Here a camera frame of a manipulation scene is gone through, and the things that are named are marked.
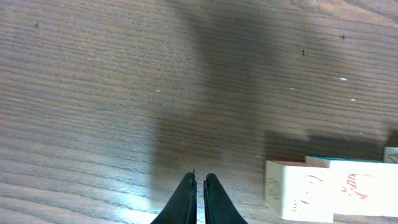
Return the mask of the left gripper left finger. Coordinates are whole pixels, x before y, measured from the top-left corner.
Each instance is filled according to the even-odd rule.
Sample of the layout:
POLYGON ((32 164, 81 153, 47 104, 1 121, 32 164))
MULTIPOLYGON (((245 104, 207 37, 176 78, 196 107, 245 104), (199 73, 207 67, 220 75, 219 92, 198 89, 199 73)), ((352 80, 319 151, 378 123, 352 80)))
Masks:
POLYGON ((185 174, 173 195, 151 224, 196 224, 197 182, 195 174, 185 174))

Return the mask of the wooden block red picture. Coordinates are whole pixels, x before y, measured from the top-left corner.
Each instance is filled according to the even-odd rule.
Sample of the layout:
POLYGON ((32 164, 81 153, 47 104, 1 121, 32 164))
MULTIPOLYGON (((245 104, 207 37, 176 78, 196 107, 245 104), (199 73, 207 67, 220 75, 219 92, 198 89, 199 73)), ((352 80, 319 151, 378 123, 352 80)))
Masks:
POLYGON ((266 161, 265 202, 284 220, 333 221, 328 169, 304 162, 266 161))

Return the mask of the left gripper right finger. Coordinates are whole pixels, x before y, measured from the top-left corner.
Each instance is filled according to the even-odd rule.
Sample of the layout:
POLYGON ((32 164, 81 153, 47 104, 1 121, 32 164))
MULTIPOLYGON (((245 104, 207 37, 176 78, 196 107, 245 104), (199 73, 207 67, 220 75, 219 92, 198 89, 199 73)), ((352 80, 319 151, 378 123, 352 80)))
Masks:
POLYGON ((203 196, 206 224, 248 224, 213 173, 203 182, 203 196))

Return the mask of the wooden block blue side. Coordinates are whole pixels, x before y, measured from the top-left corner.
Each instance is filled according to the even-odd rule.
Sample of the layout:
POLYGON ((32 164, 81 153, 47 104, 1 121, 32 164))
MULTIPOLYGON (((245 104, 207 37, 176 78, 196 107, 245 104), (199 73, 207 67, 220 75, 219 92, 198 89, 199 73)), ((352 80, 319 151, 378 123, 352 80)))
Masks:
POLYGON ((397 164, 320 156, 305 162, 329 170, 333 213, 397 216, 397 164))

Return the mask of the plain cream wooden block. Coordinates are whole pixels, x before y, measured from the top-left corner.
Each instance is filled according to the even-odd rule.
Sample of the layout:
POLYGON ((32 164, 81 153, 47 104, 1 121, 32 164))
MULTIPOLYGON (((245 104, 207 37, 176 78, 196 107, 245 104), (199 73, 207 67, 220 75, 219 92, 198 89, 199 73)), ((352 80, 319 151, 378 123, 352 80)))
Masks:
POLYGON ((398 147, 384 148, 384 162, 391 164, 398 163, 398 147))

